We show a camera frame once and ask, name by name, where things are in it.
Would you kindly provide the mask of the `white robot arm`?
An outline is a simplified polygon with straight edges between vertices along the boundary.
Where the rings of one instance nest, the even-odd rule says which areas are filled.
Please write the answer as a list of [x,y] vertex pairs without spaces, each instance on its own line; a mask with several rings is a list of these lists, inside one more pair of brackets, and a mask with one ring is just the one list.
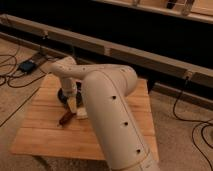
[[111,171],[160,171],[149,145],[126,102],[136,86],[127,65],[79,65],[71,56],[51,65],[62,94],[82,97],[88,118]]

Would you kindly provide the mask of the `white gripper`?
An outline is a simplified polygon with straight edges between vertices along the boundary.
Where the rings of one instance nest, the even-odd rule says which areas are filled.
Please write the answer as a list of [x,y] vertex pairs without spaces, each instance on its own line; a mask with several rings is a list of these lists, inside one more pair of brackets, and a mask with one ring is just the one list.
[[77,101],[75,96],[77,94],[77,85],[76,81],[73,80],[72,78],[61,78],[61,88],[63,95],[66,97],[70,97],[67,99],[67,105],[72,113],[77,112]]

